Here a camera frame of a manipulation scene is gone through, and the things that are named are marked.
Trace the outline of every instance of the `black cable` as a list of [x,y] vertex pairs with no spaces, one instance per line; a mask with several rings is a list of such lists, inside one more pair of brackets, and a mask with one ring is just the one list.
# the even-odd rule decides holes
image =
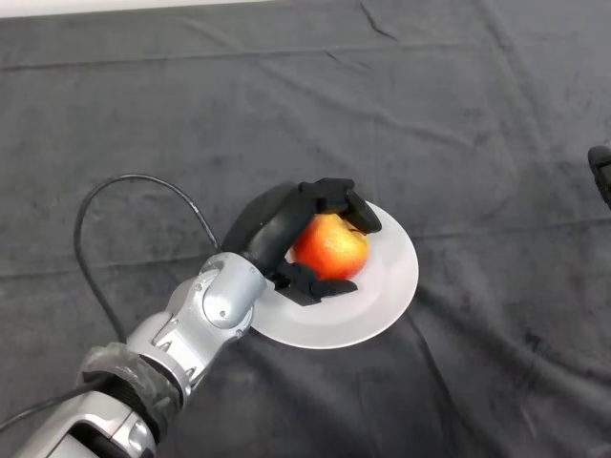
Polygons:
[[24,408],[19,413],[14,414],[4,422],[0,423],[0,434],[2,434],[4,431],[9,429],[16,423],[19,423],[20,421],[25,420],[26,418],[30,418],[32,415],[35,415],[38,412],[46,410],[47,408],[59,406],[61,403],[68,401],[69,399],[72,399],[83,393],[87,393],[88,391],[93,391],[95,389],[100,388],[105,381],[106,378],[102,377],[92,382],[88,382],[87,384],[83,384],[75,389],[71,389],[70,391],[67,391],[64,394],[60,394],[59,396],[56,396],[54,398],[42,401],[40,403],[36,403],[32,406],[29,406],[28,408]]
[[201,227],[206,232],[215,250],[217,252],[221,251],[219,247],[219,243],[217,242],[217,238],[214,236],[212,230],[210,229],[210,226],[208,225],[208,222],[201,214],[201,211],[198,208],[198,206],[195,204],[195,202],[190,197],[188,197],[186,194],[184,194],[181,191],[181,189],[179,189],[178,187],[176,187],[175,185],[171,183],[168,183],[167,181],[164,181],[156,177],[149,177],[148,175],[128,174],[128,175],[121,175],[119,177],[109,178],[106,181],[103,181],[100,184],[98,184],[94,189],[92,189],[89,192],[89,194],[83,199],[82,203],[80,204],[80,208],[78,209],[78,213],[76,214],[76,222],[74,223],[74,238],[73,238],[74,255],[76,256],[76,261],[78,262],[78,266],[80,267],[80,270],[83,273],[83,276],[85,277],[85,281],[87,281],[87,283],[89,284],[89,287],[91,288],[92,292],[94,293],[95,298],[101,305],[102,309],[104,310],[104,313],[106,313],[108,320],[111,322],[111,325],[113,326],[113,329],[115,330],[118,341],[123,344],[127,342],[127,333],[125,332],[125,329],[123,329],[123,326],[121,325],[115,311],[109,305],[108,300],[104,296],[104,293],[102,293],[101,289],[95,282],[94,277],[92,276],[92,272],[89,266],[87,265],[85,258],[83,257],[83,249],[81,246],[81,230],[83,227],[83,219],[85,218],[87,209],[89,208],[89,205],[92,202],[92,200],[94,199],[94,197],[105,187],[113,183],[117,183],[118,181],[124,181],[126,179],[141,179],[144,181],[152,181],[156,184],[160,184],[161,186],[165,186],[169,190],[174,191],[176,194],[178,194],[185,202],[189,204],[189,206],[195,213],[196,217],[200,221]]
[[[116,313],[113,311],[112,307],[109,305],[108,301],[106,300],[106,297],[104,296],[99,286],[95,282],[92,276],[91,269],[89,268],[89,266],[87,265],[87,262],[85,261],[85,258],[83,257],[83,249],[82,249],[82,244],[81,244],[81,232],[82,232],[82,226],[83,226],[83,219],[85,218],[87,209],[89,208],[89,205],[92,202],[92,200],[94,199],[94,197],[105,187],[113,183],[117,183],[118,181],[124,181],[128,179],[141,179],[144,181],[151,181],[156,184],[160,184],[161,186],[165,186],[169,190],[178,194],[185,202],[189,204],[189,206],[195,213],[196,217],[200,221],[201,227],[203,227],[203,230],[205,231],[208,238],[212,242],[212,245],[214,246],[215,251],[217,253],[221,251],[219,243],[217,242],[217,238],[215,237],[214,233],[210,229],[208,222],[206,221],[205,217],[203,216],[203,214],[201,213],[200,209],[195,204],[195,202],[190,197],[188,197],[186,194],[184,194],[180,188],[178,188],[177,186],[171,183],[168,183],[167,181],[164,181],[157,177],[149,177],[147,175],[128,174],[128,175],[121,175],[119,177],[109,178],[106,181],[103,181],[102,183],[98,184],[92,191],[90,191],[90,193],[81,202],[80,207],[78,209],[78,213],[76,214],[76,222],[74,224],[74,240],[73,240],[74,255],[76,257],[76,261],[78,262],[78,266],[80,267],[80,270],[82,271],[83,276],[85,277],[85,281],[87,282],[87,284],[89,284],[90,288],[94,292],[95,298],[97,299],[99,304],[104,309],[104,313],[106,314],[106,316],[108,317],[108,320],[111,322],[111,325],[115,329],[115,333],[116,333],[118,340],[124,344],[127,342],[127,335],[125,333],[125,330],[123,329],[123,326],[121,325],[118,317],[116,316]],[[101,385],[105,381],[106,381],[106,377],[98,378],[92,382],[88,382],[77,388],[67,391],[64,394],[48,399],[46,401],[42,401],[40,403],[34,404],[32,406],[29,406],[28,408],[21,410],[20,412],[12,415],[10,418],[5,420],[4,422],[0,423],[0,434],[6,431],[8,428],[12,427],[13,425],[19,423],[20,421],[25,420],[26,418],[30,418],[32,415],[35,415],[36,413],[46,410],[47,408],[58,406],[62,404],[63,402],[68,401],[69,399],[72,399],[81,394],[87,393],[88,391],[93,391],[93,390],[101,388]]]

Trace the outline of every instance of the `gray tablecloth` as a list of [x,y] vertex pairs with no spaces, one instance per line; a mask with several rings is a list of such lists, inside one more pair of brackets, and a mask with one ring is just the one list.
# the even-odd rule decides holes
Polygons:
[[[409,311],[339,350],[247,335],[160,456],[611,456],[611,219],[585,159],[611,136],[610,20],[608,0],[319,0],[0,21],[0,412],[113,338],[72,253],[94,184],[169,179],[222,236],[279,181],[352,177],[414,241]],[[142,183],[84,238],[130,330],[210,253]]]

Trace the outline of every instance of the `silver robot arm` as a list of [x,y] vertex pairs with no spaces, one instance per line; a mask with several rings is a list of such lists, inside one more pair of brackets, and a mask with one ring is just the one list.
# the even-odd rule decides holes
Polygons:
[[265,288],[265,278],[245,258],[210,258],[127,345],[98,349],[85,364],[114,378],[108,388],[62,404],[16,458],[153,458],[214,359],[250,327]]
[[[98,186],[86,202],[126,177]],[[353,188],[350,179],[323,178],[284,183],[252,200],[225,237],[224,253],[181,284],[164,312],[142,323],[127,344],[90,352],[82,378],[99,388],[61,405],[16,458],[153,458],[214,359],[250,327],[266,279],[303,306],[356,289],[351,281],[321,280],[284,259],[318,213],[336,213],[366,234],[381,229]]]

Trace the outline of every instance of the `black object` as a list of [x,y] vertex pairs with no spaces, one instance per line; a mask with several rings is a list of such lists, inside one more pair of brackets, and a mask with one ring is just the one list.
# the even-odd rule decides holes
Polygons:
[[588,163],[600,195],[611,209],[611,150],[605,146],[591,148],[588,151]]
[[382,229],[373,210],[354,191],[351,179],[323,178],[299,185],[286,182],[244,208],[229,229],[222,250],[245,257],[274,282],[278,292],[300,305],[355,291],[352,281],[319,280],[311,269],[284,259],[318,213],[336,213],[365,234]]

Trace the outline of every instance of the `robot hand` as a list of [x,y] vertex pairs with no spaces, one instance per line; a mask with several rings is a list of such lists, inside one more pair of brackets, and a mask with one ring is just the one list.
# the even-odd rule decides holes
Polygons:
[[323,178],[315,183],[283,183],[250,202],[225,238],[222,249],[237,253],[300,305],[356,290],[352,281],[322,281],[308,267],[289,263],[286,252],[317,213],[336,213],[370,234],[382,225],[354,191],[351,179]]

